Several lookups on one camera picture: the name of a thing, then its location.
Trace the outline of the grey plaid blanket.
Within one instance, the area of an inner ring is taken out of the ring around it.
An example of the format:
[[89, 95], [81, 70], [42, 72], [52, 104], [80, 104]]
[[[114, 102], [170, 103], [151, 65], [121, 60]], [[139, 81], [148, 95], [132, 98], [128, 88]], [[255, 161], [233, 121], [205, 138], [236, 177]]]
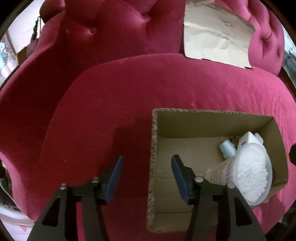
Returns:
[[296, 84], [296, 55], [295, 55], [295, 47], [286, 46], [285, 53], [283, 57], [282, 66], [289, 78], [291, 79], [293, 85]]

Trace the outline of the hello kitty pink curtain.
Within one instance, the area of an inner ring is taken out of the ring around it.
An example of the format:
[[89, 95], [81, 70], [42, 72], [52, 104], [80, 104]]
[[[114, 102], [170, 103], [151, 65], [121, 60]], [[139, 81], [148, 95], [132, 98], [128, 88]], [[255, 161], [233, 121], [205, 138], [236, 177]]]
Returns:
[[9, 37], [7, 34], [4, 34], [1, 39], [0, 55], [1, 85], [18, 66], [16, 54], [10, 43]]

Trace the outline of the cotton swab plastic jar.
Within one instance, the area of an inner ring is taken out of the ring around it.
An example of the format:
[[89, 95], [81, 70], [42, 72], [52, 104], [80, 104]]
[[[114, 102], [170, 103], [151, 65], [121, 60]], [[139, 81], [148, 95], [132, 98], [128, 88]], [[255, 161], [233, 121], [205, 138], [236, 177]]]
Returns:
[[240, 148], [235, 156], [209, 169], [204, 179], [223, 186], [233, 183], [250, 206], [257, 206], [269, 194], [273, 169], [265, 147], [250, 143]]

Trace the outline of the metal key bunch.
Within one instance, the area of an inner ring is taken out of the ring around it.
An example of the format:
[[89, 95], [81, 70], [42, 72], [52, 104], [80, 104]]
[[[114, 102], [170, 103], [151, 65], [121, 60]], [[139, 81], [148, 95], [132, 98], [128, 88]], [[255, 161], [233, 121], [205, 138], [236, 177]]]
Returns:
[[232, 136], [229, 138], [229, 141], [234, 145], [236, 149], [238, 148], [240, 138], [241, 136]]

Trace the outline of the small white tube bottle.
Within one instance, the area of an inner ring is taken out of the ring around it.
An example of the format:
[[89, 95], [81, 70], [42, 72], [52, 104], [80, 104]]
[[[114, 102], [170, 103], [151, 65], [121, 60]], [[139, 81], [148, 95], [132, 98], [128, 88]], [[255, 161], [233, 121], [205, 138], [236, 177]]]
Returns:
[[229, 140], [225, 140], [224, 142], [222, 142], [222, 144], [219, 145], [219, 149], [225, 160], [229, 159], [232, 156], [235, 156], [237, 152], [236, 148]]

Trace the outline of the cardboard box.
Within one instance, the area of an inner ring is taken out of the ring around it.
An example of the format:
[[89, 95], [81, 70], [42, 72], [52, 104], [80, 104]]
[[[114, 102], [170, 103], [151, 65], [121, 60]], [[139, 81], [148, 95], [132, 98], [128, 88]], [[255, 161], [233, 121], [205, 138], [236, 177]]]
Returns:
[[151, 232], [183, 232], [188, 229], [192, 208], [181, 199], [171, 169], [177, 154], [184, 165], [205, 178], [219, 179], [213, 169], [225, 171], [220, 144], [242, 139], [247, 132], [259, 135], [271, 160], [271, 184], [257, 206], [271, 202], [288, 182], [283, 134], [273, 116], [192, 109], [158, 108], [152, 112], [152, 144], [147, 201], [147, 228]]

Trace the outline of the large white charger adapter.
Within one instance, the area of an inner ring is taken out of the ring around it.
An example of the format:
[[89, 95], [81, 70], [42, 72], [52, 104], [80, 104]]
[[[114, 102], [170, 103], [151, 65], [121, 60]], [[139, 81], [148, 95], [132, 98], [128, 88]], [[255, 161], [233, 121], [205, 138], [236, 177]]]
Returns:
[[264, 147], [263, 138], [258, 133], [252, 133], [252, 132], [245, 133], [239, 139], [237, 150], [240, 150], [247, 144], [258, 144]]

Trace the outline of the brown paper sheet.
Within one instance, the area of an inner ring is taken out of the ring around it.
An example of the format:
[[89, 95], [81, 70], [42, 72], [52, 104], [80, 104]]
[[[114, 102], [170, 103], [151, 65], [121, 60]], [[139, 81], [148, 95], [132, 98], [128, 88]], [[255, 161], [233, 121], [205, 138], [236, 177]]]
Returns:
[[251, 68], [248, 48], [255, 27], [233, 11], [212, 1], [186, 1], [184, 53], [205, 59]]

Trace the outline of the red velvet tufted sofa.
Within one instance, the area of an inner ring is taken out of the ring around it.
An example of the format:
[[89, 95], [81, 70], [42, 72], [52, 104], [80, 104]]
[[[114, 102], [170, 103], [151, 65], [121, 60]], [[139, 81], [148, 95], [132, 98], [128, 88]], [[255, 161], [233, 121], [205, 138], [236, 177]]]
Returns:
[[152, 110], [274, 116], [285, 152], [295, 101], [279, 79], [283, 30], [260, 1], [219, 1], [256, 27], [252, 69], [183, 55], [184, 1], [46, 1], [32, 55], [1, 90], [1, 160], [20, 209], [37, 220], [62, 184], [81, 185], [123, 157], [104, 208], [112, 240], [183, 240], [146, 228]]

